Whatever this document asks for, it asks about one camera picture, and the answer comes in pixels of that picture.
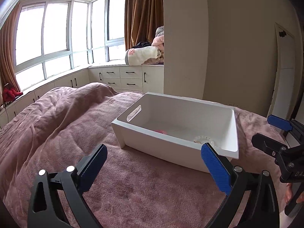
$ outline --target curtain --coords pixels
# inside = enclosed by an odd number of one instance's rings
[[[126,0],[126,50],[139,42],[152,42],[155,31],[164,25],[164,0]]]
[[[6,19],[3,27],[0,30],[0,75],[1,75],[1,91],[7,83],[12,84],[16,91],[20,91],[17,83],[14,62],[13,62],[13,41],[14,41],[14,25],[17,17],[19,4],[17,4],[8,18]]]

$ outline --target bed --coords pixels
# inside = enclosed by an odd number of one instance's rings
[[[120,149],[111,121],[143,94],[116,93],[91,83],[79,89],[58,87],[19,113],[0,131],[0,196],[20,227],[27,226],[32,183],[40,169],[62,171],[88,155],[99,143],[108,158],[84,198],[103,227],[204,227],[224,193],[208,173],[175,165],[130,147]],[[266,118],[235,108],[239,160],[246,171],[270,171],[284,208],[285,184],[272,157],[255,149],[251,137],[261,133],[283,142]],[[78,227],[64,193],[64,210]],[[233,220],[235,226],[246,203],[246,195]]]

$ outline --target storage box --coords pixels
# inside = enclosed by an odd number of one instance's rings
[[[195,170],[209,172],[201,158],[202,145],[193,142],[197,136],[211,138],[219,155],[239,157],[234,110],[218,103],[147,93],[112,127],[121,148],[128,145]]]

